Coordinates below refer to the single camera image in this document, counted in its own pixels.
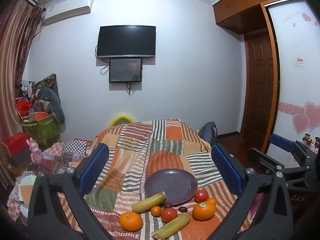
wooden floor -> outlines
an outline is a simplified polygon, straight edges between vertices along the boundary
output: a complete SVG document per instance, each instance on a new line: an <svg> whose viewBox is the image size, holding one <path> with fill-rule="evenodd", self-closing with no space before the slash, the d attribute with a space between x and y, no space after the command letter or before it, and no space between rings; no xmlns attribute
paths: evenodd
<svg viewBox="0 0 320 240"><path fill-rule="evenodd" d="M248 149L255 147L250 140L244 139L240 135L232 135L218 139L218 143L221 143L245 168L254 168L254 166L247 161Z"/></svg>

tv screen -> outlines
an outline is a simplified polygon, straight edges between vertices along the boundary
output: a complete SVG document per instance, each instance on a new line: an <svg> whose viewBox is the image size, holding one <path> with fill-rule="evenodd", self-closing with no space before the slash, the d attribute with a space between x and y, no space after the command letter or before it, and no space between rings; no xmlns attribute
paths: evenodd
<svg viewBox="0 0 320 240"><path fill-rule="evenodd" d="M109 82L129 83L141 82L141 59L111 59L109 69Z"/></svg>
<svg viewBox="0 0 320 240"><path fill-rule="evenodd" d="M155 26L117 25L100 27L97 58L155 56Z"/></svg>

green storage box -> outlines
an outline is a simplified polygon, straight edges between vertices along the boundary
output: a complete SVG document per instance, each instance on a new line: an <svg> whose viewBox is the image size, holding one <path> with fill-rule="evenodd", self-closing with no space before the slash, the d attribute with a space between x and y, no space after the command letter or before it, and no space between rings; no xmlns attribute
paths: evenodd
<svg viewBox="0 0 320 240"><path fill-rule="evenodd" d="M52 114L40 121L23 123L22 129L39 144L47 144L48 138L56 137L60 133L59 124Z"/></svg>

striped curtain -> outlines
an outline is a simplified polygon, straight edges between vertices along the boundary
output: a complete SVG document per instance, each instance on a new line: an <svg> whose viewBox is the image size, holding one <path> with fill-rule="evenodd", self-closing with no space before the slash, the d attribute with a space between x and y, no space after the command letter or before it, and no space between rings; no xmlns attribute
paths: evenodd
<svg viewBox="0 0 320 240"><path fill-rule="evenodd" d="M22 130L15 97L43 7L42 3L33 7L25 0L15 0L0 22L0 143ZM4 188L13 182L6 165L6 156L0 151L0 181Z"/></svg>

green corn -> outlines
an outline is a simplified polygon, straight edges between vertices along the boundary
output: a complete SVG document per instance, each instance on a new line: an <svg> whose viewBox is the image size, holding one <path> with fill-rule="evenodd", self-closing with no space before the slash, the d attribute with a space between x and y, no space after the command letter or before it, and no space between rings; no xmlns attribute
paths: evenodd
<svg viewBox="0 0 320 240"><path fill-rule="evenodd" d="M180 214L168 224L155 230L152 236L157 240L165 240L184 228L189 222L190 218L186 213Z"/></svg>
<svg viewBox="0 0 320 240"><path fill-rule="evenodd" d="M146 198L145 200L141 200L137 203L132 204L131 208L133 212L141 213L145 210L148 210L154 206L161 204L166 200L167 200L167 197L165 196L165 193L163 191L153 195L152 197Z"/></svg>

